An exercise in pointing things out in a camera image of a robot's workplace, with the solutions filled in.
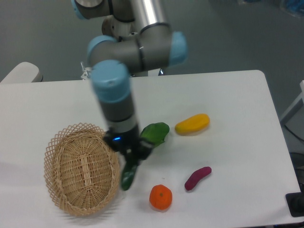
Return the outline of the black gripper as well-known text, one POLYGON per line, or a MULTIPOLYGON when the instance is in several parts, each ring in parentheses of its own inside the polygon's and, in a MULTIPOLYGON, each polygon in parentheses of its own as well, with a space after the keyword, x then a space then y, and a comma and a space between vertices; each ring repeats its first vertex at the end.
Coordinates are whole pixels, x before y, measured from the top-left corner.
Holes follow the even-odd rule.
POLYGON ((140 139, 139 127, 135 125, 132 129, 117 133, 110 128, 104 135, 103 140, 115 152, 126 154, 128 149, 132 151, 136 148, 137 165, 146 160, 154 149, 154 144, 147 139, 140 139))

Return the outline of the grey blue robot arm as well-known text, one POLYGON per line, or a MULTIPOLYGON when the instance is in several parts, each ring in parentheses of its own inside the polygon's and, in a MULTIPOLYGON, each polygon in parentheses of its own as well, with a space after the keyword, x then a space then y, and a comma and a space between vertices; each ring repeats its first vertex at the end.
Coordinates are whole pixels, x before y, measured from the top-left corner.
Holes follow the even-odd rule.
POLYGON ((160 0, 74 0, 81 19, 112 16, 111 35, 90 41, 90 79, 108 125, 105 142, 129 163, 139 164, 154 144, 140 137, 130 85, 131 75, 183 63, 183 33, 173 32, 160 0))

